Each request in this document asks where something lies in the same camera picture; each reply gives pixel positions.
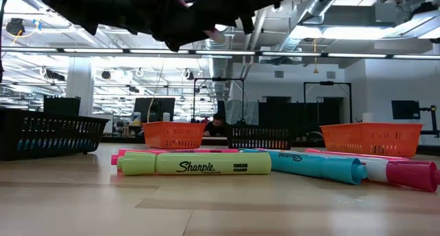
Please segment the black wall monitor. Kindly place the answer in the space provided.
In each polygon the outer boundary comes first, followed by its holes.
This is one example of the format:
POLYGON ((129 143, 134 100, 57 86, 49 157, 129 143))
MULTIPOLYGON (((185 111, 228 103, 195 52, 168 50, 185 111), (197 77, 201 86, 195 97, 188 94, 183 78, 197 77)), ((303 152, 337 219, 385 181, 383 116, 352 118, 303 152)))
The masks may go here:
POLYGON ((418 100, 392 100, 394 120, 419 120, 420 107, 418 100))

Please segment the black computer monitor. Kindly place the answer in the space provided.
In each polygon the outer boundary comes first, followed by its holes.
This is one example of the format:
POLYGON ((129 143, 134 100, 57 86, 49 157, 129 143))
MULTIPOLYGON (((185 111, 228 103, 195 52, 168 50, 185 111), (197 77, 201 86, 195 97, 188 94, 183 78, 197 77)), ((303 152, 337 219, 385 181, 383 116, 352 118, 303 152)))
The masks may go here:
POLYGON ((134 112, 142 113, 142 122, 162 121, 164 112, 171 114, 173 121, 175 98, 136 98, 134 112))

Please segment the black gantry frame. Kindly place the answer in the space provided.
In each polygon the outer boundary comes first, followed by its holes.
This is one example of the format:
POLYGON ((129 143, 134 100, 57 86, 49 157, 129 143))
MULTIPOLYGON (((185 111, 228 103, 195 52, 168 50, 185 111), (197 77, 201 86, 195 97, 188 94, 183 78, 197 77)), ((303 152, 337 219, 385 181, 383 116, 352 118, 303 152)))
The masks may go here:
POLYGON ((195 78, 193 80, 193 88, 192 88, 192 96, 193 96, 193 101, 192 101, 192 117, 195 118, 195 97, 196 97, 196 93, 197 90, 201 87, 201 86, 197 86, 197 81, 201 80, 203 82, 205 81, 214 81, 214 82, 227 82, 227 81, 240 81, 241 85, 238 85, 238 88, 242 91, 242 106, 241 106, 241 119, 239 121, 239 123, 241 125, 245 124, 245 79, 244 78, 226 78, 226 77, 212 77, 212 78, 195 78))
POLYGON ((346 85, 348 87, 348 94, 349 94, 349 120, 350 123, 353 123, 353 97, 352 97, 352 84, 351 83, 342 83, 342 82, 333 82, 333 81, 305 81, 302 84, 302 91, 303 91, 303 103, 307 103, 307 85, 319 85, 319 86, 333 86, 337 85, 342 89, 342 85, 346 85))

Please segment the orange plastic basket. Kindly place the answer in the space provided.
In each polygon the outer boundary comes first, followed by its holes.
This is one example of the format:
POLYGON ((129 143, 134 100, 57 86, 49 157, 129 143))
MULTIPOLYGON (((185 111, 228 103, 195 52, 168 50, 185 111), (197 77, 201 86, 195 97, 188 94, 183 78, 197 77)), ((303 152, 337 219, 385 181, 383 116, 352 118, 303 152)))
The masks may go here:
POLYGON ((142 126, 145 144, 156 149, 197 149, 205 129, 205 124, 187 122, 148 122, 142 126))
POLYGON ((320 129, 329 151, 413 157, 422 127, 419 123, 360 122, 320 129))

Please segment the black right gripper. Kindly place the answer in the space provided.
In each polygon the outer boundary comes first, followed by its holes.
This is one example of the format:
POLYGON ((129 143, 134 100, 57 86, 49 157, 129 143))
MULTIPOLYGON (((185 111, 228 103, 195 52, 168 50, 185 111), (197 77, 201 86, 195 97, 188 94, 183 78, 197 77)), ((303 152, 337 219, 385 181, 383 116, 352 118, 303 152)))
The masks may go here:
POLYGON ((165 0, 161 11, 161 41, 177 51, 181 46, 219 38, 217 25, 234 26, 241 14, 241 0, 165 0))

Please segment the silver ventilation duct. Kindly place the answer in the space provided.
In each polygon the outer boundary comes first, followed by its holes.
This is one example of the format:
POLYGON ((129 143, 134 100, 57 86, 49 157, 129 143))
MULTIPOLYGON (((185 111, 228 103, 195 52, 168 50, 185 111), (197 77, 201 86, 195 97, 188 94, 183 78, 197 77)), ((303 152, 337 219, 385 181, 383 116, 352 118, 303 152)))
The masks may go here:
MULTIPOLYGON (((232 50, 236 32, 235 27, 216 25, 219 31, 215 35, 215 39, 209 38, 205 40, 206 50, 232 50)), ((209 60, 209 71, 211 77, 232 77, 232 57, 231 56, 214 56, 209 60)), ((230 81, 214 82, 211 81, 212 95, 217 100, 228 100, 230 93, 230 81)))

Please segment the turquoise Sharpie highlighter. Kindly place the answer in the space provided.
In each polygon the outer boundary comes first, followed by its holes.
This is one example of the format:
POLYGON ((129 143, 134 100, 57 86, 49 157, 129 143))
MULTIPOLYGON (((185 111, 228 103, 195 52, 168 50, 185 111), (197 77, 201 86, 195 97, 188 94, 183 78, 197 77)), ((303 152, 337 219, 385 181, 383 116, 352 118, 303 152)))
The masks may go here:
POLYGON ((357 158, 323 157, 297 151, 242 149, 248 153, 268 153, 272 170, 358 185, 367 179, 368 170, 357 158))

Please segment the orange hanging cone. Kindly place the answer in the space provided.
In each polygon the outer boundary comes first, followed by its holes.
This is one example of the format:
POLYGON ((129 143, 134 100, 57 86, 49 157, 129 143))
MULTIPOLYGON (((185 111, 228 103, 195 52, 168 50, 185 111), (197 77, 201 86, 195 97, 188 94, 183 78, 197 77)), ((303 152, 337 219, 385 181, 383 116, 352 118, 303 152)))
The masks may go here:
MULTIPOLYGON (((314 39, 313 40, 313 52, 314 53, 317 53, 317 45, 316 45, 316 40, 317 39, 314 39)), ((318 67, 317 67, 317 60, 318 60, 318 57, 314 57, 314 70, 313 70, 313 73, 314 74, 319 74, 319 71, 318 71, 318 67)))

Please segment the black plastic basket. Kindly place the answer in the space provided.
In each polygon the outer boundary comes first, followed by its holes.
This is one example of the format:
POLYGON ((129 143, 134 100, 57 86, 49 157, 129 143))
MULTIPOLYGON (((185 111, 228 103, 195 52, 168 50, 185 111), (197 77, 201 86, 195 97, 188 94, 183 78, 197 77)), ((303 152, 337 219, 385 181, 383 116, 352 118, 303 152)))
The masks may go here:
POLYGON ((230 149, 290 150, 293 131, 282 127, 259 125, 229 125, 225 128, 230 149))
POLYGON ((93 152, 107 122, 102 118, 0 109, 0 161, 93 152))

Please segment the light green Sharpie highlighter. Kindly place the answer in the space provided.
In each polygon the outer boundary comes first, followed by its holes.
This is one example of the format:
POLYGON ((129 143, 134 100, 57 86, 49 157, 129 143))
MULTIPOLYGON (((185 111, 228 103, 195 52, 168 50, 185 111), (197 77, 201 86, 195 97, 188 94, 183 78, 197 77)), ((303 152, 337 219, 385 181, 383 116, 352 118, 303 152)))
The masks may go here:
POLYGON ((140 153, 127 151, 115 165, 124 175, 267 175, 270 155, 258 153, 140 153))

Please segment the black partition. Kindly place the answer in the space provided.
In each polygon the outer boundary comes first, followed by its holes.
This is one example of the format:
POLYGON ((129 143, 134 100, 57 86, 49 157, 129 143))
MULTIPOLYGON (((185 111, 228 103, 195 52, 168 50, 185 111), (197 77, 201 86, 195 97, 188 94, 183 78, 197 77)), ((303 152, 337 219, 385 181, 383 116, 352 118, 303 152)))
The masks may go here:
POLYGON ((267 97, 258 104, 258 124, 286 128, 296 141, 322 141, 323 125, 344 122, 342 98, 318 98, 312 103, 293 102, 290 97, 267 97))

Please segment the long ceiling light strip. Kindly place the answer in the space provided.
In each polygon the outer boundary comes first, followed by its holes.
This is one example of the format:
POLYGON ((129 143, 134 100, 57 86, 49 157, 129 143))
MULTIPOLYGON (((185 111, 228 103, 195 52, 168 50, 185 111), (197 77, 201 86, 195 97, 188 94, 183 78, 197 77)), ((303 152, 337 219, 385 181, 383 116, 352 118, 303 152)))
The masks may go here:
POLYGON ((440 61, 440 55, 428 54, 360 54, 334 52, 274 52, 252 50, 178 50, 126 49, 126 48, 53 48, 53 47, 3 47, 2 52, 33 54, 90 54, 122 55, 140 54, 157 56, 264 56, 264 57, 306 57, 306 58, 367 58, 416 61, 440 61))

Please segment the white marker with red cap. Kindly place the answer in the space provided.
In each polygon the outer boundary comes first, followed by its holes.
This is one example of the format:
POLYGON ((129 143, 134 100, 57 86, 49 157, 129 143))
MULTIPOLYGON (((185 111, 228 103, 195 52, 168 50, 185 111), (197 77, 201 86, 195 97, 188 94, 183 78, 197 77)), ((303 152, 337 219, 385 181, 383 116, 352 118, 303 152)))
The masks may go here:
POLYGON ((440 185, 440 170, 434 162, 359 158, 373 182, 406 186, 435 193, 440 185))

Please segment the slim pink highlighter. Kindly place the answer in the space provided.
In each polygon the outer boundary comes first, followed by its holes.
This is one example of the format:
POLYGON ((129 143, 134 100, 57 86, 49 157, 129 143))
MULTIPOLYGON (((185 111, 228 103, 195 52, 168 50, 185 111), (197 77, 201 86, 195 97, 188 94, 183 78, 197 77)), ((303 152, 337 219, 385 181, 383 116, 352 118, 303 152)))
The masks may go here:
POLYGON ((352 157, 364 157, 364 158, 381 158, 386 160, 395 160, 395 161, 409 161, 411 159, 402 158, 402 157, 391 157, 391 156, 383 156, 383 155, 369 155, 369 154, 361 154, 361 153, 344 153, 337 151, 327 151, 327 150, 318 150, 318 149, 305 149, 305 153, 322 153, 322 154, 330 154, 330 155, 346 155, 352 157))

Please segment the white column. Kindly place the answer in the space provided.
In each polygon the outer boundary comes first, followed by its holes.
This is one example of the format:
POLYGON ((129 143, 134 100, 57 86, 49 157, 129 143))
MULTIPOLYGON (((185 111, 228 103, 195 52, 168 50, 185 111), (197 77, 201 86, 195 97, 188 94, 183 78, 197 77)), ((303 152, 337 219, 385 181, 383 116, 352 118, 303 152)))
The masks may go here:
POLYGON ((80 97, 80 116, 92 115, 95 73, 90 58, 69 58, 66 97, 80 97))

